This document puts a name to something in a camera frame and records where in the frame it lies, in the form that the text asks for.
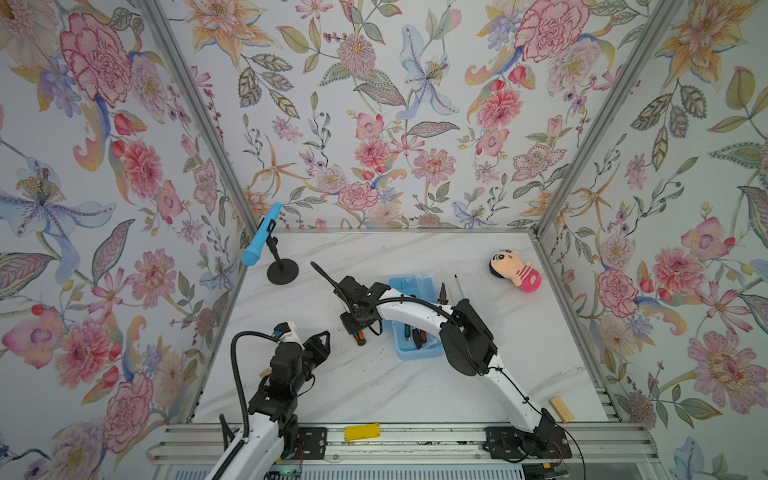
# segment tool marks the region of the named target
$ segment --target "floral wallpaper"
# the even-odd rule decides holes
[[[650,0],[183,0],[163,8],[259,216],[533,227]]]
[[[144,26],[131,0],[0,0],[3,478],[149,478],[242,273]]]
[[[685,2],[545,234],[618,408],[680,480],[768,475],[766,20]]]

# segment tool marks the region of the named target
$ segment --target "yellow label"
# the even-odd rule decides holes
[[[378,423],[358,425],[344,429],[344,442],[362,439],[377,439],[380,436],[382,436],[382,433]]]

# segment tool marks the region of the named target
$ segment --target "white marble surface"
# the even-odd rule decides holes
[[[533,399],[546,406],[560,396],[578,421],[607,421],[548,280],[537,292],[523,293],[488,271],[491,256],[505,248],[519,250],[543,272],[526,233],[280,232],[277,237],[280,255],[299,264],[299,276],[285,286],[269,283],[271,256],[264,249],[240,291],[195,422],[217,422],[219,413],[240,421],[230,341],[239,331],[271,333],[277,323],[289,320],[302,340],[331,332],[331,355],[315,370],[316,384],[296,409],[301,423],[506,421],[480,382],[456,372],[444,356],[402,361],[391,330],[381,336],[366,331],[368,343],[357,346],[339,320],[341,302],[310,266],[312,260],[336,281],[350,275],[366,286],[386,283],[392,276],[432,274],[438,281],[445,279],[454,302],[458,290],[449,280],[457,274],[465,295],[494,333],[505,365]],[[248,399],[273,352],[274,345],[263,339],[238,342]]]

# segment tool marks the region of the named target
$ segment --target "blue plastic box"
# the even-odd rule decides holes
[[[416,298],[432,303],[437,303],[438,301],[438,291],[435,287],[435,281],[431,276],[395,276],[389,279],[388,284],[404,295],[414,295]],[[417,350],[416,344],[413,342],[413,336],[411,336],[411,339],[406,340],[406,325],[404,323],[391,322],[385,319],[382,321],[382,328],[389,328],[389,324],[392,324],[392,333],[395,336],[395,350],[401,360],[428,359],[445,354],[440,338],[433,336],[431,333],[427,333],[426,345],[429,346],[423,346],[420,350]]]

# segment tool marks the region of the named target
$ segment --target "plush toy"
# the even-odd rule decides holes
[[[541,286],[541,274],[530,261],[523,262],[520,252],[502,250],[491,258],[488,268],[497,277],[510,279],[526,293],[535,292]]]

